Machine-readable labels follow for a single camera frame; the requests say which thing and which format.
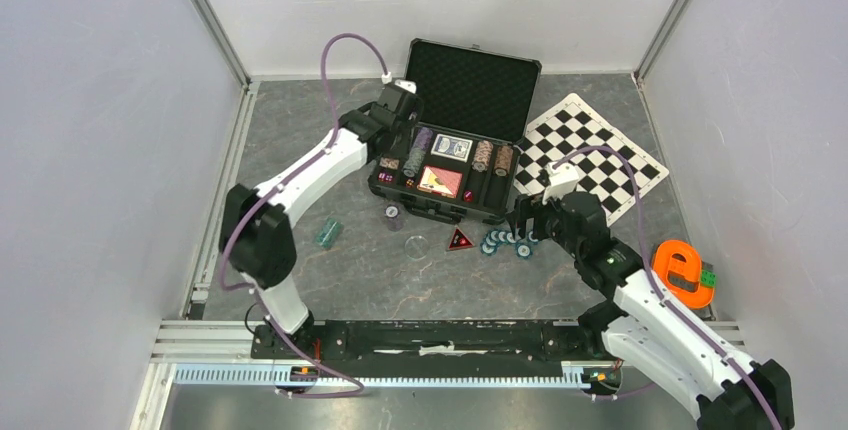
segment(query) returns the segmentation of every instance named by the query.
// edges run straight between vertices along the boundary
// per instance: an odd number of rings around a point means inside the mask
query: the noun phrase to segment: poker chip
[[[399,164],[400,162],[396,158],[383,157],[380,159],[380,166],[389,170],[397,170]]]
[[[421,127],[418,135],[415,136],[415,141],[412,143],[412,149],[409,151],[409,156],[406,163],[403,164],[403,174],[409,178],[418,175],[421,169],[421,164],[424,163],[424,157],[427,155],[427,147],[433,139],[433,131],[427,127]]]
[[[492,157],[494,145],[488,140],[481,140],[474,151],[474,159],[471,167],[478,172],[485,172],[489,168],[489,159]]]
[[[403,228],[403,222],[400,219],[400,208],[397,205],[386,206],[385,222],[389,230],[397,232]]]
[[[492,256],[492,255],[494,255],[497,251],[498,251],[498,247],[497,247],[497,245],[495,245],[495,246],[491,246],[491,245],[489,245],[489,244],[487,244],[487,243],[485,243],[485,242],[484,242],[482,245],[480,245],[480,252],[481,252],[483,255],[486,255],[486,256],[491,257],[491,256]]]
[[[512,164],[512,147],[500,147],[495,156],[495,175],[505,177],[509,175]]]
[[[518,258],[523,260],[527,260],[533,255],[533,249],[530,248],[530,245],[526,243],[518,243],[515,245],[515,254],[518,255]]]

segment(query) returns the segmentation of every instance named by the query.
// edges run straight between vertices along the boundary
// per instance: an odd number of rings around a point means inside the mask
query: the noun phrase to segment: chessboard
[[[515,188],[527,195],[542,192],[539,174],[548,162],[590,145],[611,147],[627,159],[640,197],[668,176],[667,168],[572,93],[527,125],[524,141],[518,146],[522,153],[513,182]],[[581,175],[577,189],[600,198],[608,224],[612,225],[635,204],[633,185],[615,156],[595,151],[577,155],[571,163]]]

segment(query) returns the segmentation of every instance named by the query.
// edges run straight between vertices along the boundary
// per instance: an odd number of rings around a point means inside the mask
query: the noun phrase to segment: triangle sign
[[[451,241],[448,244],[448,251],[462,250],[463,248],[471,248],[473,246],[474,243],[472,243],[471,239],[462,233],[462,230],[460,230],[459,227],[454,228],[453,237],[451,237]]]

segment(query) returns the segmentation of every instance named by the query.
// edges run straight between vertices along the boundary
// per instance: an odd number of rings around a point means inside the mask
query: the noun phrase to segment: black foam lining
[[[541,69],[535,60],[415,40],[405,78],[424,101],[422,123],[515,143]]]

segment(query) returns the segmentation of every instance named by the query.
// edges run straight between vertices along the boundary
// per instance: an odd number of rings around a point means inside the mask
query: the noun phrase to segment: teal poker chip
[[[533,255],[533,249],[526,243],[518,243],[515,245],[515,254],[518,258],[527,260]]]
[[[497,253],[497,251],[498,251],[497,245],[489,245],[487,243],[483,243],[482,245],[480,245],[480,252],[483,255],[491,257],[492,255]]]

